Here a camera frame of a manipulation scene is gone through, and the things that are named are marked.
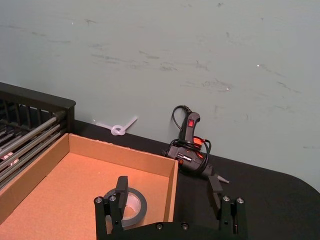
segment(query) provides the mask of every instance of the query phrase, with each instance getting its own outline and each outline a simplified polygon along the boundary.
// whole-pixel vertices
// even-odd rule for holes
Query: black tape roll
[[[106,193],[106,195],[104,195],[103,198],[107,200],[111,195],[115,194],[115,192],[116,192],[116,189],[114,188],[114,189],[108,191]],[[139,222],[142,221],[142,219],[144,219],[146,212],[147,212],[147,200],[145,199],[145,197],[142,195],[141,192],[139,192],[138,190],[136,190],[134,188],[129,187],[128,194],[132,195],[132,197],[136,197],[139,200],[141,208],[140,208],[140,211],[132,218],[121,220],[123,227],[129,227],[129,226],[133,226],[133,225],[138,224]]]

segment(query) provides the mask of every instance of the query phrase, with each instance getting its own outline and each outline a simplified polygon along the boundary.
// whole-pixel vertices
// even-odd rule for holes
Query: scuff mark on wall
[[[45,37],[47,35],[43,34],[43,33],[37,33],[35,31],[31,32],[31,34],[36,35],[36,36],[40,36],[40,37]]]
[[[320,146],[303,146],[304,149],[320,149]]]
[[[278,83],[279,85],[281,85],[282,87],[284,87],[285,89],[288,89],[290,92],[291,92],[291,90],[292,90],[292,91],[295,92],[296,94],[301,94],[301,93],[302,93],[301,91],[294,90],[294,89],[292,89],[291,87],[288,87],[288,86],[287,86],[286,84],[284,84],[283,82],[277,81],[277,83]]]
[[[181,84],[180,87],[203,89],[207,91],[215,90],[219,93],[229,92],[232,85],[218,80],[216,77],[214,80],[207,80],[203,82],[186,81],[185,84]]]
[[[282,78],[285,78],[285,77],[286,77],[285,75],[282,75],[281,73],[278,73],[278,72],[276,72],[276,71],[272,71],[272,70],[269,69],[265,64],[258,64],[257,67],[265,70],[265,71],[268,72],[268,73],[277,75],[277,76],[279,76],[279,77],[282,77]]]
[[[158,57],[158,56],[150,55],[150,54],[148,54],[148,53],[146,53],[146,52],[144,52],[144,51],[141,51],[141,50],[139,50],[139,53],[142,54],[142,55],[145,55],[145,57],[146,57],[147,59],[159,59],[159,58],[160,58],[160,57]]]
[[[92,20],[89,20],[89,19],[85,19],[86,23],[88,24],[88,26],[90,24],[96,24],[97,22],[96,21],[92,21]]]
[[[50,43],[58,43],[58,44],[70,44],[71,41],[69,40],[48,40]]]
[[[15,25],[1,25],[1,24],[0,24],[0,27],[2,27],[2,28],[8,28],[8,29],[20,29],[20,30],[25,29],[25,28],[23,28],[23,27],[19,27],[19,26],[15,26]]]

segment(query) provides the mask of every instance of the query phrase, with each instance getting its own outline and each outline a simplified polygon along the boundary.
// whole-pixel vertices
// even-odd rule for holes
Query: cardboard box
[[[173,159],[65,134],[0,190],[0,239],[96,239],[94,198],[119,176],[146,198],[140,225],[172,222],[177,174]]]

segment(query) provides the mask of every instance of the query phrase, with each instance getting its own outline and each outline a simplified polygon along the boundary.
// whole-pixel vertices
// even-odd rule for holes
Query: red power switch
[[[188,121],[188,127],[193,128],[193,127],[194,127],[194,123],[195,123],[194,120],[189,119],[189,121]]]

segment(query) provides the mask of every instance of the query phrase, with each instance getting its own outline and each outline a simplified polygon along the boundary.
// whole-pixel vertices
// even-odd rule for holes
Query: black metal rack
[[[63,97],[0,82],[0,124],[31,131],[53,113],[65,111],[66,130],[72,132],[76,102]]]

